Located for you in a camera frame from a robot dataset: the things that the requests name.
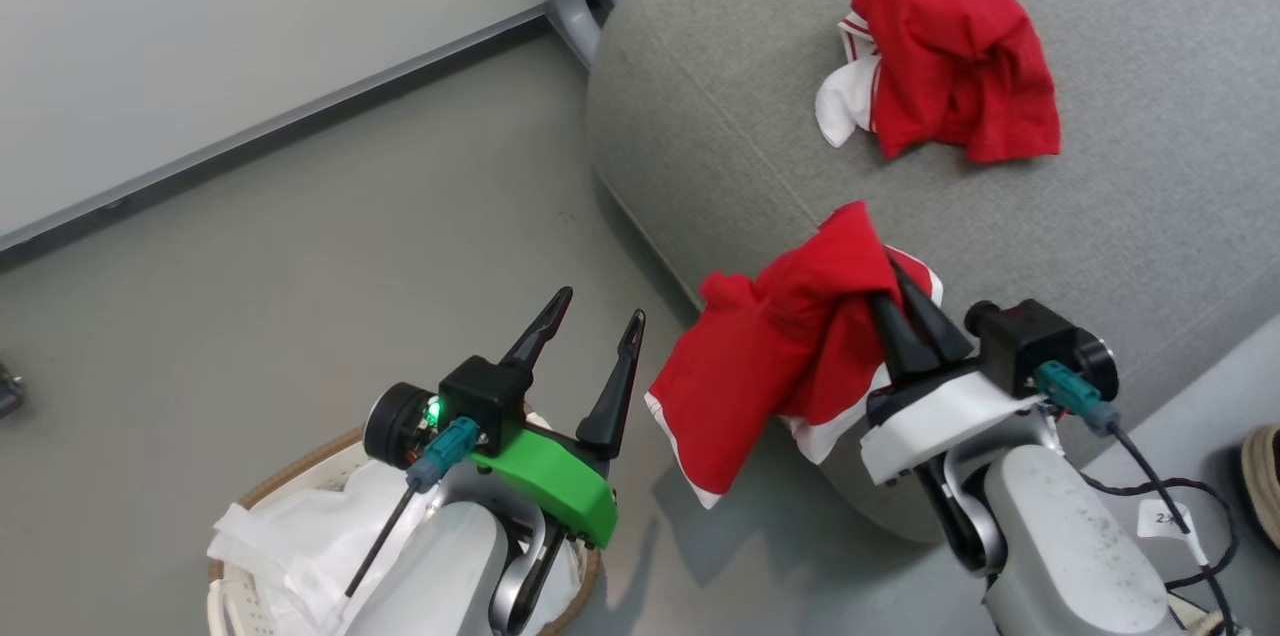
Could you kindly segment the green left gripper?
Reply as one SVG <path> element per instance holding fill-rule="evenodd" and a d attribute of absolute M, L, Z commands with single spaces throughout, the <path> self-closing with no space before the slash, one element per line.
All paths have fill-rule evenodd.
<path fill-rule="evenodd" d="M 556 290 L 499 366 L 532 372 L 572 298 L 571 285 Z M 636 308 L 618 340 L 602 394 L 579 422 L 577 445 L 595 463 L 609 463 L 620 454 L 645 328 L 646 314 Z M 468 458 L 563 525 L 570 536 L 600 549 L 611 545 L 620 520 L 613 489 L 605 476 L 570 450 L 561 434 L 527 422 L 500 453 L 488 456 L 475 449 Z"/>

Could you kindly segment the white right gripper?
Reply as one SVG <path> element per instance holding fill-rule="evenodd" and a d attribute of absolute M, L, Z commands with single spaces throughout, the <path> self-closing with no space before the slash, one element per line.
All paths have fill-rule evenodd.
<path fill-rule="evenodd" d="M 945 285 L 931 267 L 911 264 L 923 267 L 924 285 L 893 262 L 905 314 L 887 290 L 868 297 L 891 383 L 865 399 L 860 454 L 877 486 L 1046 401 L 1037 392 L 1010 395 L 978 361 L 965 361 L 974 346 L 941 308 Z M 934 372 L 951 363 L 959 366 Z"/>

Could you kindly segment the red white garment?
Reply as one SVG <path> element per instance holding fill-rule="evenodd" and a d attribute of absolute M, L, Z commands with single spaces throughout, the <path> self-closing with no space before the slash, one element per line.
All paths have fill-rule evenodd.
<path fill-rule="evenodd" d="M 851 0 L 838 29 L 846 61 L 815 93 L 832 147 L 864 131 L 887 159 L 925 143 L 978 165 L 1060 152 L 1053 77 L 1018 0 Z"/>
<path fill-rule="evenodd" d="M 937 273 L 883 244 L 854 202 L 758 276 L 707 276 L 701 314 L 644 395 L 701 507 L 730 491 L 769 418 L 819 465 L 867 413 L 890 381 L 869 298 L 900 302 L 899 271 L 942 302 Z"/>

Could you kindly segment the grey fabric sofa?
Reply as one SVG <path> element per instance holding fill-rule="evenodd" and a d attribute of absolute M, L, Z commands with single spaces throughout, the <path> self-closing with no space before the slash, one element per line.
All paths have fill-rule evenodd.
<path fill-rule="evenodd" d="M 1280 316 L 1280 0 L 1019 0 L 1057 156 L 833 148 L 814 99 L 851 0 L 622 0 L 588 93 L 598 174 L 689 296 L 864 200 L 943 307 L 1033 298 L 1102 337 L 1138 425 Z"/>

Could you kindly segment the brown shoe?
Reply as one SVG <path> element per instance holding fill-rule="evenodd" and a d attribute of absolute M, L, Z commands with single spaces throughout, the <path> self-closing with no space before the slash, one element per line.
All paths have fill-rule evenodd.
<path fill-rule="evenodd" d="M 1245 436 L 1238 468 L 1254 530 L 1280 554 L 1280 425 Z"/>

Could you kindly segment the grey partition bottom rail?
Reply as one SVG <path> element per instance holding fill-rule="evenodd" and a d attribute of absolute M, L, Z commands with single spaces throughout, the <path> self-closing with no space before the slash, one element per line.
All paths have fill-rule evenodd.
<path fill-rule="evenodd" d="M 270 118 L 264 124 L 252 125 L 242 133 L 216 141 L 210 147 L 198 148 L 195 154 L 175 159 L 163 168 L 155 168 L 142 177 L 127 180 L 123 186 L 106 189 L 102 195 L 61 209 L 55 215 L 42 218 L 31 227 L 22 227 L 22 229 L 0 235 L 0 253 L 4 253 L 5 250 L 20 248 L 31 241 L 54 235 L 55 232 L 78 229 L 82 221 L 96 220 L 97 212 L 127 209 L 133 200 L 148 200 L 151 191 L 178 188 L 183 180 L 200 175 L 201 171 L 210 170 L 210 168 L 221 168 L 224 163 L 233 163 L 236 159 L 262 156 L 262 154 L 282 148 L 292 141 L 317 133 L 325 127 L 335 125 L 343 118 L 355 116 L 366 109 L 379 106 L 385 100 L 419 90 L 422 84 L 451 74 L 457 68 L 470 65 L 475 59 L 486 58 L 490 52 L 500 51 L 500 49 L 506 49 L 509 44 L 516 44 L 529 35 L 543 33 L 547 29 L 547 13 L 545 4 L 518 12 L 515 17 L 503 18 L 498 24 L 486 26 L 474 35 L 456 38 L 440 49 L 412 58 L 402 65 L 388 68 L 380 74 L 366 77 L 356 84 L 343 86 L 338 92 L 311 100 L 305 106 L 292 109 L 282 116 Z"/>

